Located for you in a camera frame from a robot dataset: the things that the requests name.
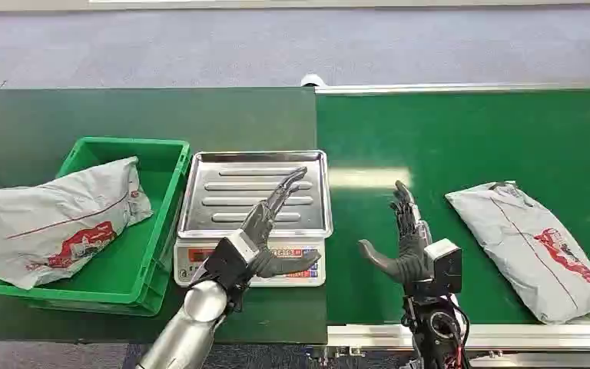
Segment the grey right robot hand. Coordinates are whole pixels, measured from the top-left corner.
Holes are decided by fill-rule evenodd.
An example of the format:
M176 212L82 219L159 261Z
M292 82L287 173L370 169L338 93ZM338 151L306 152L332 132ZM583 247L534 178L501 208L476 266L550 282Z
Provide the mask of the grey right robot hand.
M425 280L429 272L424 261L423 249L427 246L422 229L427 231L427 223L420 217L419 209L410 190L401 182L395 181L394 201L390 202L396 219L398 234L398 256L388 258L379 253L373 244L358 240L361 255L377 269L403 286L415 281Z

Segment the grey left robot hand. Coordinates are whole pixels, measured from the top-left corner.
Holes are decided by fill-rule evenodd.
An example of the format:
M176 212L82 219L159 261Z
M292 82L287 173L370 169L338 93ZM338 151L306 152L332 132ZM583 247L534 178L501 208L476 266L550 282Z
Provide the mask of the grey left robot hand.
M295 183L306 173L307 168L300 167L288 174L266 199L252 208L241 225L240 228L258 249L258 255L248 264L247 280L255 276L271 278L306 271L321 259L321 254L316 250L299 258L278 258L267 246L277 214L285 201L299 189Z

